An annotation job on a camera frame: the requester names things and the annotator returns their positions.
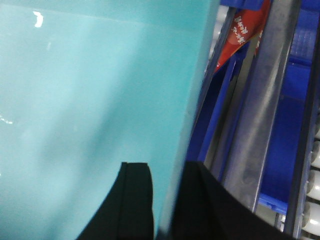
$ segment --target red package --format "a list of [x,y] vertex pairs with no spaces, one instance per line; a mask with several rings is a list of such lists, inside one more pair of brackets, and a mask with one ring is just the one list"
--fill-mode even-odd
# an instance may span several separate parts
[[258,34],[262,35],[270,6],[270,0],[265,0],[260,10],[241,10],[234,16],[215,71],[218,71],[220,67],[250,39]]

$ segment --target glossy surface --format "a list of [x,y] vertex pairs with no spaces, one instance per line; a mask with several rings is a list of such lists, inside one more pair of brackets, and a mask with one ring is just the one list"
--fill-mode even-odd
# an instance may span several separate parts
[[320,200],[320,171],[311,170],[309,173],[307,196]]
[[320,126],[317,125],[317,126],[316,126],[316,129],[317,129],[317,131],[316,131],[314,137],[315,137],[316,139],[320,140]]
[[0,3],[0,239],[75,239],[121,162],[166,231],[218,1]]
[[308,238],[308,237],[305,237],[305,236],[303,236],[302,238],[300,238],[301,240],[313,240],[313,239],[311,239],[311,238]]
[[320,236],[320,206],[313,202],[306,202],[305,208],[307,208],[307,212],[303,217],[305,225],[302,225],[302,229]]
[[300,0],[274,1],[271,6],[227,158],[223,185],[253,212],[299,10]]
[[313,143],[311,165],[320,168],[320,141]]

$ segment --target teal plastic sheet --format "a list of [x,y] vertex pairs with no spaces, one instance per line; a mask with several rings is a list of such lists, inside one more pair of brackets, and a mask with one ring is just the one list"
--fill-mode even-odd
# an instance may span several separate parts
[[75,239],[121,162],[167,231],[218,4],[0,1],[0,239]]

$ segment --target metal rail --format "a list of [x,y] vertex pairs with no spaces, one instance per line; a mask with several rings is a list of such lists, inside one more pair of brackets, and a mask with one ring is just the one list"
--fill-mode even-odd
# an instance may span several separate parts
[[225,188],[255,211],[300,0],[274,1],[227,159]]
[[250,41],[250,46],[246,57],[243,60],[240,73],[237,79],[233,79],[231,81],[236,83],[235,86],[232,86],[234,91],[231,100],[229,101],[226,117],[221,119],[223,122],[221,134],[216,146],[214,146],[214,142],[212,141],[204,162],[205,166],[208,166],[210,172],[218,181],[222,180],[231,141],[237,126],[242,102],[244,100],[244,89],[250,71],[250,66],[254,59],[257,43],[257,37]]

